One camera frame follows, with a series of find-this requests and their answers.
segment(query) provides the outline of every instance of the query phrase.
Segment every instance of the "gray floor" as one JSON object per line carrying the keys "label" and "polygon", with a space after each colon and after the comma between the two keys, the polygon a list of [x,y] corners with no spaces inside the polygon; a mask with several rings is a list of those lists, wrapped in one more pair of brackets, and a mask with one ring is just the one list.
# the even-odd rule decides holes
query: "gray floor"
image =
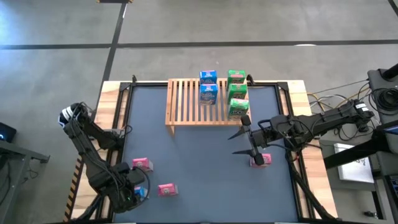
{"label": "gray floor", "polygon": [[[3,0],[0,44],[107,44],[119,10],[95,0]],[[387,0],[135,0],[119,42],[398,39],[397,28]],[[46,166],[32,163],[40,175],[24,184],[13,223],[62,219],[76,150],[56,118],[73,102],[95,106],[108,52],[0,50],[0,120],[18,130],[18,145],[52,155]],[[119,49],[110,80],[195,77],[203,69],[225,77],[238,68],[258,80],[302,79],[319,91],[397,62],[398,45]],[[360,86],[323,94],[350,96]],[[333,196],[345,220],[363,222],[360,212],[372,207],[366,192],[333,189]]]}

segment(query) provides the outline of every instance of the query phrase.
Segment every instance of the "wooden slatted shelf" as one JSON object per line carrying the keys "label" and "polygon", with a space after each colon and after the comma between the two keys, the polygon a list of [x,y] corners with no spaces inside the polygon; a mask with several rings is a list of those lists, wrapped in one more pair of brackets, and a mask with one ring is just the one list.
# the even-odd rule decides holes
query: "wooden slatted shelf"
{"label": "wooden slatted shelf", "polygon": [[167,86],[165,124],[173,136],[176,126],[240,126],[228,120],[226,78],[217,79],[216,105],[199,104],[199,78],[171,78]]}

